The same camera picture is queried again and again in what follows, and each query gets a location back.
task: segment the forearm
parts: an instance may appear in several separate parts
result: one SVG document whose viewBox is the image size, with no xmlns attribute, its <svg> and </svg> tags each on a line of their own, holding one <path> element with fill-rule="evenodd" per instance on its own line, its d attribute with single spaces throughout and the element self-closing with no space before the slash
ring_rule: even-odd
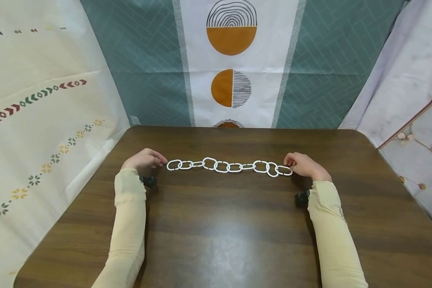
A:
<svg viewBox="0 0 432 288">
<path fill-rule="evenodd" d="M 109 257 L 92 288 L 130 288 L 144 260 L 146 189 L 135 169 L 115 177 L 116 215 Z"/>
<path fill-rule="evenodd" d="M 314 181 L 307 210 L 314 225 L 323 287 L 368 287 L 332 182 Z"/>
</svg>

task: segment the wooden table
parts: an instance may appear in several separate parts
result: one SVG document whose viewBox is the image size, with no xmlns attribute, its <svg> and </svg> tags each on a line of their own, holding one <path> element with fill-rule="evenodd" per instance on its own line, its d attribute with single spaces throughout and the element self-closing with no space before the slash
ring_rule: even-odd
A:
<svg viewBox="0 0 432 288">
<path fill-rule="evenodd" d="M 134 127 L 19 271 L 15 287 L 87 288 L 115 216 L 114 176 L 142 148 L 169 160 L 282 163 L 303 152 L 331 173 L 370 287 L 432 288 L 432 222 L 368 140 L 349 130 Z M 143 288 L 319 287 L 298 177 L 162 169 L 148 192 Z"/>
</svg>

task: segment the white plastic chain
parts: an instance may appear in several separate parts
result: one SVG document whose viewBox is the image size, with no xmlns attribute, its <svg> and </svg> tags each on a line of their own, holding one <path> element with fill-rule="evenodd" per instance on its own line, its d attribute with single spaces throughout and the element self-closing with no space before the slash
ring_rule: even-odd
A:
<svg viewBox="0 0 432 288">
<path fill-rule="evenodd" d="M 207 166 L 206 165 L 206 161 L 207 160 L 211 160 L 214 162 L 213 166 Z M 170 164 L 171 163 L 178 163 L 178 166 L 176 168 L 170 168 Z M 262 163 L 265 165 L 265 170 L 258 170 L 256 168 L 256 164 L 258 163 Z M 218 166 L 219 164 L 225 164 L 226 165 L 226 169 L 222 169 L 219 170 Z M 170 170 L 170 171 L 174 171 L 174 170 L 189 170 L 191 168 L 197 168 L 197 167 L 203 167 L 207 170 L 213 170 L 216 171 L 218 173 L 237 173 L 237 172 L 242 172 L 243 170 L 254 170 L 255 172 L 258 173 L 267 173 L 268 176 L 271 176 L 272 178 L 275 178 L 279 175 L 283 175 L 283 176 L 290 176 L 291 174 L 293 174 L 293 171 L 290 170 L 289 167 L 286 166 L 281 166 L 281 165 L 277 165 L 273 162 L 267 162 L 267 161 L 262 161 L 262 160 L 256 160 L 251 164 L 240 164 L 240 163 L 228 163 L 226 161 L 217 161 L 214 158 L 210 158 L 210 157 L 205 157 L 202 161 L 183 161 L 183 160 L 171 160 L 168 162 L 168 164 L 166 165 L 166 169 Z M 274 171 L 276 172 L 275 174 L 270 173 L 270 168 L 274 167 Z M 280 168 L 286 169 L 288 170 L 287 173 L 282 173 L 279 171 Z"/>
</svg>

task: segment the fabric wall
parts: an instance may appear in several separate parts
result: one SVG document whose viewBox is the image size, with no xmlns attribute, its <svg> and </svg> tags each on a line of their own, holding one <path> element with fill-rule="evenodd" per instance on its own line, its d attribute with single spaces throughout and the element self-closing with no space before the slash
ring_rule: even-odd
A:
<svg viewBox="0 0 432 288">
<path fill-rule="evenodd" d="M 81 2 L 134 124 L 336 128 L 404 0 Z"/>
<path fill-rule="evenodd" d="M 78 0 L 0 0 L 0 287 L 128 127 Z"/>
<path fill-rule="evenodd" d="M 432 218 L 432 0 L 402 10 L 340 128 L 365 134 Z"/>
</svg>

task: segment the plastic ring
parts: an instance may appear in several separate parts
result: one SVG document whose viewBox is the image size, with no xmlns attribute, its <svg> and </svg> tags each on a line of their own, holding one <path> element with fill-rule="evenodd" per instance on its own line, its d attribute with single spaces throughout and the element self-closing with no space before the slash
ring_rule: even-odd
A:
<svg viewBox="0 0 432 288">
<path fill-rule="evenodd" d="M 192 167 L 202 167 L 203 166 L 203 161 L 192 162 L 192 164 L 190 164 L 190 166 L 192 166 Z"/>
<path fill-rule="evenodd" d="M 282 172 L 279 171 L 279 168 L 285 168 L 285 169 L 288 169 L 290 172 L 289 172 L 289 173 L 282 173 Z M 277 173 L 279 173 L 280 175 L 283 175 L 283 176 L 290 176 L 290 175 L 293 174 L 293 171 L 292 171 L 288 166 L 281 166 L 281 165 L 278 165 L 278 166 L 275 167 L 275 171 L 276 171 Z"/>
<path fill-rule="evenodd" d="M 206 165 L 205 165 L 205 161 L 206 160 L 213 160 L 213 161 L 215 161 L 215 163 L 217 162 L 217 160 L 215 159 L 215 158 L 211 158 L 211 157 L 205 157 L 203 160 L 202 160 L 202 162 L 203 162 L 203 167 L 205 168 L 205 169 L 208 169 L 208 170 L 214 170 L 214 168 L 208 168 Z"/>
<path fill-rule="evenodd" d="M 174 169 L 171 169 L 171 168 L 170 168 L 170 164 L 171 164 L 171 163 L 175 163 L 175 162 L 179 162 L 179 164 L 182 165 L 182 161 L 179 160 L 179 159 L 171 160 L 171 161 L 168 161 L 168 164 L 166 165 L 166 169 L 168 169 L 168 170 L 170 170 L 170 171 L 179 170 L 179 164 L 178 164 L 178 167 L 177 167 L 177 168 L 174 168 Z"/>
<path fill-rule="evenodd" d="M 238 170 L 231 170 L 230 169 L 230 166 L 231 165 L 238 165 Z M 240 164 L 240 163 L 231 163 L 231 164 L 228 164 L 227 165 L 227 172 L 230 172 L 230 173 L 237 173 L 237 172 L 242 172 L 242 170 L 243 170 L 243 167 L 242 167 L 242 164 Z"/>
<path fill-rule="evenodd" d="M 252 170 L 253 167 L 254 167 L 253 164 L 242 164 L 242 170 Z"/>
<path fill-rule="evenodd" d="M 213 166 L 213 167 L 214 167 L 214 170 L 215 170 L 216 172 L 219 172 L 219 173 L 227 173 L 227 172 L 228 172 L 227 167 L 226 167 L 226 170 L 218 170 L 218 169 L 217 169 L 219 163 L 226 164 L 227 167 L 230 165 L 230 164 L 229 164 L 228 162 L 226 162 L 226 161 L 216 161 L 215 165 Z"/>
<path fill-rule="evenodd" d="M 184 163 L 189 163 L 189 167 L 183 167 L 182 165 Z M 178 164 L 178 169 L 179 170 L 189 170 L 189 169 L 191 169 L 193 167 L 192 166 L 193 163 L 194 163 L 193 161 L 181 161 L 181 163 Z"/>
<path fill-rule="evenodd" d="M 277 172 L 277 170 L 275 170 L 275 168 L 277 167 L 277 164 L 276 164 L 276 163 L 273 163 L 273 162 L 268 162 L 268 164 L 269 164 L 269 170 L 267 170 L 267 175 L 268 175 L 268 176 L 271 176 L 272 178 L 275 178 L 275 177 L 279 176 L 280 174 Z M 270 173 L 270 166 L 271 166 L 271 165 L 274 166 L 274 170 L 275 170 L 276 174 L 271 174 L 271 173 Z"/>
<path fill-rule="evenodd" d="M 266 170 L 265 171 L 260 171 L 260 170 L 256 169 L 256 163 L 264 163 L 266 165 Z M 269 168 L 270 168 L 270 165 L 266 161 L 256 160 L 256 161 L 253 162 L 253 170 L 255 172 L 258 172 L 258 173 L 267 173 L 268 170 L 269 170 Z"/>
</svg>

